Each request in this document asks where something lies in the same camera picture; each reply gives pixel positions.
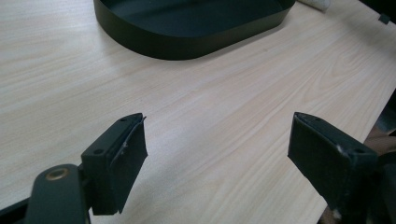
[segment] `black bracket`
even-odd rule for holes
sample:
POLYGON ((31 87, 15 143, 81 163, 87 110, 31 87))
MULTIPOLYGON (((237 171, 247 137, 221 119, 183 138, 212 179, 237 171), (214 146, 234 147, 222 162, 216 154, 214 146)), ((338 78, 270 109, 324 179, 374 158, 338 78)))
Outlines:
POLYGON ((29 199, 0 211, 0 223, 90 223, 122 212, 148 153, 142 114, 116 121, 81 155, 82 164, 49 168, 29 199))
POLYGON ((295 113, 289 158, 342 223, 396 223, 396 153, 381 157, 323 119, 295 113))

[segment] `clamp jaw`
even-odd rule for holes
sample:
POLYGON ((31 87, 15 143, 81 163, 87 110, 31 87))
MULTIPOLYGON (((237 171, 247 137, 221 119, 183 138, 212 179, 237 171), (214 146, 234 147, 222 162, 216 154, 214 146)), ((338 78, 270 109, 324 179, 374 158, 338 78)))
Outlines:
POLYGON ((396 152, 377 157, 325 120, 295 113, 288 156, 343 224, 396 224, 396 152))
POLYGON ((81 155, 82 164, 49 168, 29 199, 0 211, 0 223, 90 223, 95 215, 122 212, 148 153, 144 117, 116 121, 81 155))

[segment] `light wood grain surface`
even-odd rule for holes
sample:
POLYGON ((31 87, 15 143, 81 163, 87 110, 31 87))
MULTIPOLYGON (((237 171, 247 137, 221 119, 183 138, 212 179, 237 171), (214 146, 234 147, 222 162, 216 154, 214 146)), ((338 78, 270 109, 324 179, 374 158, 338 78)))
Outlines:
POLYGON ((294 111, 363 141, 396 87, 396 27, 357 0, 203 58, 136 54, 90 0, 2 0, 0 208, 118 118, 147 116, 148 158, 124 213, 94 223, 316 223, 324 200, 287 158, 294 111))

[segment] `black plastic part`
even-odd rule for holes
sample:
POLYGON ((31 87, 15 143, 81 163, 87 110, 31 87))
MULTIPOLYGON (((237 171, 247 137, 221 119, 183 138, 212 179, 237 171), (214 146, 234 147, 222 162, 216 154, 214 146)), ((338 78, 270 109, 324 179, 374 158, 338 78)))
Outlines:
POLYGON ((22 224, 26 215, 29 199, 14 203, 0 211, 0 223, 22 224))
POLYGON ((24 223, 90 223, 76 165, 54 166, 35 179, 24 223))
POLYGON ((81 155, 84 175, 92 182, 95 215, 122 212, 148 155, 143 120, 142 114, 119 119, 81 155))
POLYGON ((382 21, 384 24, 388 25, 389 21, 390 21, 390 17, 387 16, 386 14, 381 14, 379 16, 379 21, 382 21))
POLYGON ((367 7, 378 12, 380 21, 388 24, 389 20, 396 23, 396 1, 394 0, 361 0, 367 7))
POLYGON ((391 223, 396 223, 396 162, 383 166, 381 193, 388 210, 391 223))
POLYGON ((295 113, 289 155, 294 164, 341 215, 360 216, 368 206, 368 182, 377 155, 370 148, 317 117, 295 113))

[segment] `black oval container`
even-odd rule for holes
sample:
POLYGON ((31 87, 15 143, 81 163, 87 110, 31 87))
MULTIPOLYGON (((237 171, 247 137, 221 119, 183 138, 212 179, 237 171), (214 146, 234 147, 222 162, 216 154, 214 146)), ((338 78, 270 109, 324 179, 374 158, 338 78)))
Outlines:
POLYGON ((152 58, 188 60, 278 26, 295 0, 93 0, 103 29, 152 58))

